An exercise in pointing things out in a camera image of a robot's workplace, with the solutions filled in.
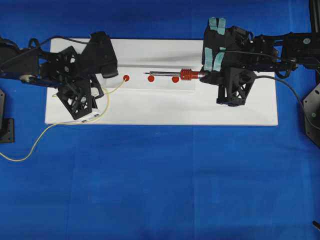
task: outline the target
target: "wire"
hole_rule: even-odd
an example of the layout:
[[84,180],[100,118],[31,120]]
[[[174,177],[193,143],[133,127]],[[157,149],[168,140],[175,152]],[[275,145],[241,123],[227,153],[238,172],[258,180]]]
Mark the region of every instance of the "wire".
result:
[[117,91],[119,88],[122,87],[122,85],[125,83],[126,81],[122,81],[121,84],[119,86],[117,86],[115,89],[113,89],[112,91],[107,92],[106,89],[101,85],[101,87],[104,89],[103,93],[104,94],[112,94],[113,92]]
[[86,121],[86,122],[81,122],[81,123],[67,123],[67,122],[61,122],[61,123],[55,123],[55,124],[52,124],[50,126],[48,126],[41,134],[40,136],[36,139],[36,141],[34,142],[30,152],[28,153],[27,156],[25,156],[24,158],[21,158],[21,159],[13,159],[13,158],[10,158],[6,155],[4,155],[2,152],[0,152],[0,156],[2,156],[3,158],[7,159],[8,161],[11,161],[11,162],[22,162],[26,159],[28,159],[31,154],[34,152],[37,144],[39,143],[40,139],[43,137],[43,135],[51,128],[55,127],[55,126],[58,126],[58,125],[63,125],[63,126],[74,126],[74,125],[83,125],[83,124],[87,124],[87,123],[91,123],[93,121],[96,121],[98,119],[100,119],[102,116],[104,116],[106,114],[106,112],[108,111],[109,109],[109,106],[110,106],[110,94],[113,93],[115,90],[119,89],[123,84],[124,84],[125,81],[123,81],[117,88],[115,88],[114,90],[112,90],[111,92],[108,92],[108,90],[101,86],[103,88],[103,90],[105,91],[105,94],[106,94],[106,98],[107,98],[107,104],[106,104],[106,107],[104,109],[104,111],[97,117],[95,117],[94,119],[92,120],[89,120],[89,121]]
[[2,69],[5,65],[7,65],[8,63],[16,60],[16,59],[19,59],[21,58],[22,56],[25,56],[25,55],[28,55],[30,53],[32,53],[34,50],[36,49],[39,49],[42,45],[48,43],[49,41],[51,41],[52,39],[64,39],[64,40],[68,40],[70,42],[75,42],[75,43],[78,43],[78,44],[86,44],[86,45],[89,45],[89,44],[97,44],[96,42],[85,42],[85,41],[79,41],[79,40],[74,40],[74,39],[71,39],[71,38],[68,38],[68,37],[64,37],[64,36],[52,36],[46,40],[44,40],[43,42],[39,43],[38,45],[36,45],[34,48],[31,48],[30,50],[27,50],[17,56],[14,56],[6,61],[4,61],[3,63],[0,64],[0,69]]
[[288,60],[288,59],[284,59],[282,57],[279,56],[272,56],[269,54],[265,54],[265,53],[259,53],[259,52],[250,52],[250,51],[233,51],[233,50],[227,50],[227,51],[219,51],[219,53],[237,53],[237,54],[249,54],[249,55],[258,55],[258,56],[265,56],[268,58],[272,58],[272,59],[278,59],[284,62],[288,62],[288,63],[297,63],[296,60]]
[[123,80],[123,81],[121,82],[121,84],[120,84],[119,86],[117,86],[115,89],[113,89],[113,90],[110,91],[110,92],[104,92],[104,93],[105,93],[105,94],[112,94],[113,92],[115,92],[115,91],[117,91],[119,88],[121,88],[122,85],[123,85],[125,82],[126,82],[126,81]]
[[305,119],[308,121],[308,123],[309,123],[312,127],[314,127],[315,129],[320,130],[320,127],[319,127],[319,126],[314,125],[314,124],[310,121],[310,119],[309,119],[309,117],[308,117],[308,115],[307,115],[307,113],[306,113],[306,111],[305,111],[304,104],[301,102],[298,93],[294,90],[294,88],[293,88],[289,83],[287,83],[286,81],[284,81],[284,80],[282,80],[282,79],[273,77],[273,76],[260,75],[260,76],[257,76],[257,77],[256,77],[256,79],[262,79],[262,78],[273,79],[273,80],[276,80],[276,81],[278,81],[278,82],[286,85],[286,86],[291,90],[291,92],[293,92],[295,98],[296,98],[297,101],[299,102],[299,105],[300,105],[300,107],[301,107],[301,110],[302,110],[302,112],[303,112],[303,114],[304,114],[304,116],[305,116]]

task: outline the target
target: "yellow cable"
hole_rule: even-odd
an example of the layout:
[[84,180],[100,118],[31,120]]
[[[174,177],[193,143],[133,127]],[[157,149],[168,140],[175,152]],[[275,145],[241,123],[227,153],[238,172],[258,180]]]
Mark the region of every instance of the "yellow cable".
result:
[[[113,92],[115,92],[116,90],[118,90],[119,88],[121,88],[121,86],[125,83],[126,81],[122,81],[121,84],[119,86],[117,86],[115,89],[113,89],[112,91],[110,92],[107,92],[106,89],[104,89],[104,87],[102,87],[105,91],[103,92],[104,94],[112,94]],[[56,98],[57,97],[57,94],[53,94],[52,95],[53,98]]]
[[[108,92],[107,89],[102,86],[103,90],[105,91],[104,93],[105,93],[105,95],[106,95],[106,98],[107,98],[106,107],[105,107],[105,109],[104,109],[104,111],[102,112],[101,115],[97,116],[96,118],[94,118],[94,119],[92,119],[92,120],[86,121],[85,123],[90,123],[90,122],[96,121],[96,120],[100,119],[104,114],[106,114],[106,112],[107,112],[107,110],[108,110],[108,108],[109,108],[109,106],[110,106],[110,96],[109,96],[109,95],[110,95],[111,93],[113,93],[115,90],[119,89],[119,88],[124,84],[124,82],[125,82],[125,81],[123,81],[118,87],[116,87],[116,88],[115,88],[114,90],[112,90],[111,92]],[[25,156],[24,158],[21,158],[21,159],[13,159],[13,158],[10,158],[10,157],[4,155],[2,152],[0,152],[0,156],[2,156],[3,158],[5,158],[5,159],[7,159],[8,161],[11,161],[11,162],[22,162],[22,161],[28,159],[28,158],[31,156],[31,154],[34,152],[34,150],[35,150],[38,142],[40,141],[40,139],[43,137],[43,135],[44,135],[49,129],[51,129],[51,128],[55,127],[55,126],[58,126],[58,125],[74,126],[74,125],[82,125],[82,124],[84,124],[84,123],[82,123],[82,122],[81,122],[81,123],[64,123],[64,122],[62,122],[62,123],[52,124],[52,125],[48,126],[48,127],[40,134],[40,136],[39,136],[39,137],[36,139],[36,141],[34,142],[34,144],[33,144],[32,148],[31,148],[29,154],[28,154],[27,156]]]

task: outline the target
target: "metal rod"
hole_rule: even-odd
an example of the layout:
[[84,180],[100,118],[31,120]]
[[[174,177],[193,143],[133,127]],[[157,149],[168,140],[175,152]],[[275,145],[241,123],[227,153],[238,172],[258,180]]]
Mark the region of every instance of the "metal rod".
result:
[[172,72],[172,71],[151,71],[145,72],[150,76],[166,76],[166,77],[180,77],[180,72]]
[[198,78],[203,78],[203,77],[205,77],[205,76],[207,76],[208,75],[208,73],[207,72],[199,72],[198,73]]

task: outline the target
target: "red screwdriver handle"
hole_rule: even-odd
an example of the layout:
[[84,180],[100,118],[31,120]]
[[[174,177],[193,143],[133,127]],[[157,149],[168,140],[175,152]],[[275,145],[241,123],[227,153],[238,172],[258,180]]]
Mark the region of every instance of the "red screwdriver handle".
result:
[[180,72],[181,80],[191,80],[199,78],[199,71],[192,71],[191,69],[182,69]]

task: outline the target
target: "black mount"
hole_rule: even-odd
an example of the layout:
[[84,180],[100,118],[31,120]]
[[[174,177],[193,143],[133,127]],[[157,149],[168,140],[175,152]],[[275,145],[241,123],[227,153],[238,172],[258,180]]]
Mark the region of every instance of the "black mount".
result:
[[217,104],[237,107],[245,105],[256,76],[253,71],[247,69],[227,67],[222,72],[210,72],[201,81],[211,85],[218,85]]
[[[81,54],[72,46],[58,53],[43,51],[35,38],[28,48],[20,49],[14,42],[0,38],[0,64],[14,57],[16,60],[1,67],[0,77],[57,88],[57,96],[74,120],[90,114],[97,108],[96,99],[104,96],[95,74],[104,78],[118,75],[116,54],[104,32],[92,33]],[[97,96],[91,95],[91,88],[98,90]]]
[[5,93],[0,89],[0,144],[15,142],[15,122],[13,118],[4,118]]
[[[320,124],[320,83],[309,93],[303,100],[304,111],[312,124],[319,126]],[[311,126],[305,119],[306,135],[320,147],[320,130]]]

